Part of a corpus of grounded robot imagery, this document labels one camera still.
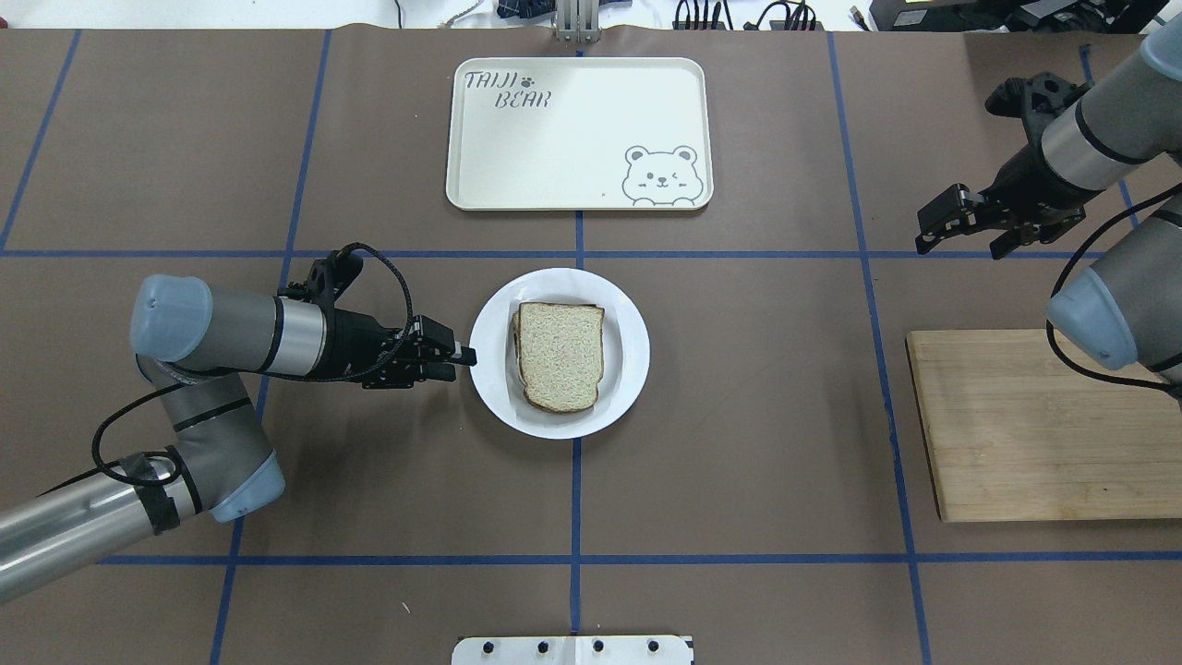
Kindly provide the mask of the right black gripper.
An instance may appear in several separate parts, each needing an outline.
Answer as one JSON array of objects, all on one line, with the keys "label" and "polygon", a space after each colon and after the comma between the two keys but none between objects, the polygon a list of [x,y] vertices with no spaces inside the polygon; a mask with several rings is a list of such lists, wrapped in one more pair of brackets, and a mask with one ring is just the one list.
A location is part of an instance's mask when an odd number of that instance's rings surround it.
[{"label": "right black gripper", "polygon": [[986,230],[1001,230],[989,243],[992,260],[1004,260],[1021,246],[1050,245],[1053,228],[1085,219],[1086,190],[1053,172],[1040,148],[1026,144],[1006,161],[983,193],[953,184],[916,213],[915,248],[921,256],[943,240],[975,233],[974,215]]}]

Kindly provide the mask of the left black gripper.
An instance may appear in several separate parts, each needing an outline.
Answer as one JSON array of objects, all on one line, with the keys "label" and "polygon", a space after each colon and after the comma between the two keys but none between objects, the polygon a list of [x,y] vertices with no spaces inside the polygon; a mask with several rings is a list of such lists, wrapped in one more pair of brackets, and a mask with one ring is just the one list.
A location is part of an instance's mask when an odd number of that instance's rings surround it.
[{"label": "left black gripper", "polygon": [[414,317],[410,330],[385,328],[374,317],[335,308],[327,322],[322,378],[330,382],[409,389],[415,382],[456,382],[454,365],[478,365],[476,350],[461,345],[452,328],[430,317]]}]

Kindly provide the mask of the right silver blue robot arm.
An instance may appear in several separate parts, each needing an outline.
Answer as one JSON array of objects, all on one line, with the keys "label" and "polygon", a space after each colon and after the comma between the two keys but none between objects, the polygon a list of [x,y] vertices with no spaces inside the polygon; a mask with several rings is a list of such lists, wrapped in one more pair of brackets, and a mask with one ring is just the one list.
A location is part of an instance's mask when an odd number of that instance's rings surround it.
[{"label": "right silver blue robot arm", "polygon": [[[983,105],[1020,120],[1025,146],[981,193],[954,184],[921,207],[916,252],[980,232],[996,232],[994,260],[1056,243],[1136,169],[1162,155],[1178,161],[1178,18],[1098,82],[1048,72],[1004,82]],[[1045,314],[1052,353],[1086,378],[1178,399],[1180,248],[1178,185],[1100,224],[1056,278]]]}]

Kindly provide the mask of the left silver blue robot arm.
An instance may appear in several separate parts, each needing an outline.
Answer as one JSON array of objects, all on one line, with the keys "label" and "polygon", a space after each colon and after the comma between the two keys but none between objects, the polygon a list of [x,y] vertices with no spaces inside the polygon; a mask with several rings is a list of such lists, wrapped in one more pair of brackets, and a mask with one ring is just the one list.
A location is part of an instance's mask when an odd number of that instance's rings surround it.
[{"label": "left silver blue robot arm", "polygon": [[186,519],[230,522],[282,495],[282,469],[242,374],[408,389],[454,382],[457,369],[476,364],[476,350],[428,317],[388,328],[338,308],[350,283],[316,268],[265,296],[199,278],[145,278],[130,343],[152,387],[148,400],[161,400],[173,422],[173,441],[102,459],[95,438],[93,470],[4,511],[4,602]]}]

